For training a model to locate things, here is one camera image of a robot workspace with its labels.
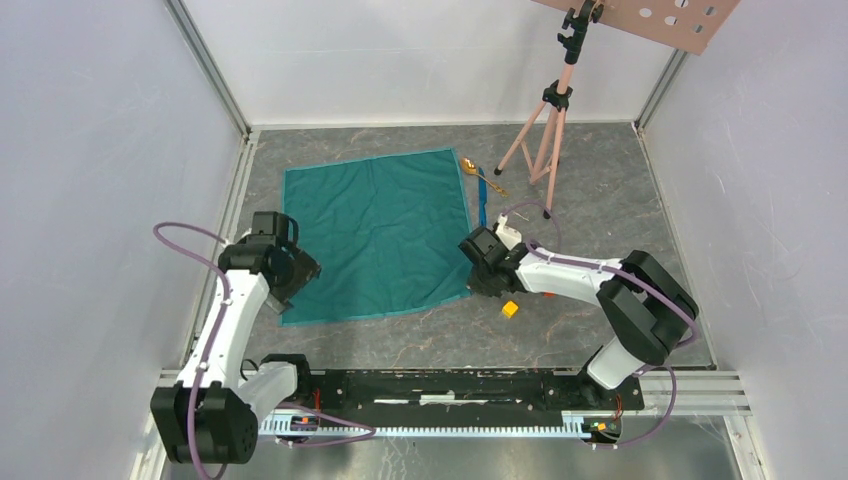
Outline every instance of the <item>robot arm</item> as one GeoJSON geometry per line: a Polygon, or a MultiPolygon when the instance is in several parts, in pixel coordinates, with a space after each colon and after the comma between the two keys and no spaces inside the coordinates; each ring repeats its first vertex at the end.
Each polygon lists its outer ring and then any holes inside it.
{"type": "Polygon", "coordinates": [[[612,267],[635,275],[694,319],[697,305],[653,257],[640,251],[625,259],[607,260],[560,255],[542,248],[534,253],[506,220],[505,216],[498,218],[493,230],[476,229],[459,246],[473,264],[469,278],[472,291],[489,296],[503,292],[553,293],[601,307],[616,338],[581,372],[598,395],[615,389],[646,364],[665,363],[685,334],[686,323],[657,299],[640,299],[637,295],[642,290],[638,286],[601,269],[612,267]]]}
{"type": "Polygon", "coordinates": [[[298,368],[286,358],[264,361],[247,382],[240,378],[247,340],[263,303],[282,313],[288,300],[320,273],[315,260],[298,248],[297,228],[286,215],[258,212],[251,231],[218,258],[231,289],[223,320],[216,329],[223,299],[218,279],[215,300],[186,366],[173,386],[156,388],[150,401],[171,461],[191,461],[186,418],[200,371],[195,435],[207,463],[247,462],[256,447],[259,420],[295,392],[298,368]],[[201,362],[206,349],[208,361],[201,362]]]}

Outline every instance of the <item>green towel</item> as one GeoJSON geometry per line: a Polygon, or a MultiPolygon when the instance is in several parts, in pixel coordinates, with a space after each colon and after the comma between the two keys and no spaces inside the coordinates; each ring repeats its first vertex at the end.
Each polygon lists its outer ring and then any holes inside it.
{"type": "Polygon", "coordinates": [[[471,230],[453,149],[292,168],[283,211],[321,276],[282,325],[411,313],[469,295],[471,230]]]}

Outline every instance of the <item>pegboard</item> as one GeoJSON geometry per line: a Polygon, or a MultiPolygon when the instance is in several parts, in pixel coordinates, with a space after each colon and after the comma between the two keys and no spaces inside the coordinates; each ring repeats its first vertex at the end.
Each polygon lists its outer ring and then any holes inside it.
{"type": "MultiPolygon", "coordinates": [[[[577,12],[583,0],[533,0],[577,12]]],[[[700,55],[739,0],[604,0],[600,23],[700,55]]]]}

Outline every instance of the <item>golden spoon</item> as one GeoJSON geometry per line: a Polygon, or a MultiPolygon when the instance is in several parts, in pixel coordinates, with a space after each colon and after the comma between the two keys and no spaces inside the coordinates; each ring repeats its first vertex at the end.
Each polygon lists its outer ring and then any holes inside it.
{"type": "Polygon", "coordinates": [[[489,186],[492,187],[492,189],[494,191],[500,193],[502,196],[504,196],[504,197],[509,196],[509,194],[506,193],[506,190],[501,188],[500,185],[492,183],[492,182],[489,181],[488,178],[484,177],[483,175],[480,175],[480,173],[477,172],[477,165],[474,165],[474,162],[472,162],[470,158],[462,157],[461,159],[459,159],[459,168],[461,168],[463,172],[465,172],[469,175],[474,175],[474,176],[482,178],[484,182],[488,183],[489,186]]]}

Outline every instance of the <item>tripod stand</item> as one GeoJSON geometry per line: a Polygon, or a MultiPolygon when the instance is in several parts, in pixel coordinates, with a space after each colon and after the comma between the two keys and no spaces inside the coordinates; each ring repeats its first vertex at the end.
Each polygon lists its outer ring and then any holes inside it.
{"type": "MultiPolygon", "coordinates": [[[[559,165],[559,156],[562,148],[562,136],[565,131],[565,113],[568,110],[568,99],[571,97],[572,89],[568,86],[571,81],[571,74],[574,72],[574,65],[580,56],[580,50],[583,48],[583,40],[586,38],[586,31],[589,28],[589,22],[598,23],[603,13],[604,6],[600,1],[585,0],[580,8],[580,13],[575,17],[575,10],[572,8],[565,16],[562,23],[563,30],[568,30],[569,27],[574,29],[574,33],[570,37],[563,34],[557,34],[557,40],[565,47],[565,66],[562,69],[559,79],[546,88],[542,93],[542,101],[536,110],[530,115],[527,123],[519,132],[518,137],[512,143],[509,151],[504,155],[501,163],[495,169],[495,175],[500,175],[503,169],[506,168],[515,151],[518,147],[524,152],[524,158],[527,160],[527,167],[530,169],[530,184],[534,185],[546,174],[548,178],[548,198],[545,205],[548,210],[553,206],[554,188],[556,187],[556,172],[559,165]],[[542,134],[542,142],[539,144],[539,150],[536,153],[536,160],[530,159],[530,151],[527,149],[527,143],[524,138],[530,131],[530,127],[542,114],[546,104],[550,104],[548,112],[548,122],[545,125],[545,132],[542,134]],[[548,144],[551,142],[551,135],[554,135],[554,147],[550,158],[545,158],[548,153],[548,144]]],[[[550,218],[548,212],[544,212],[545,218],[550,218]]]]}

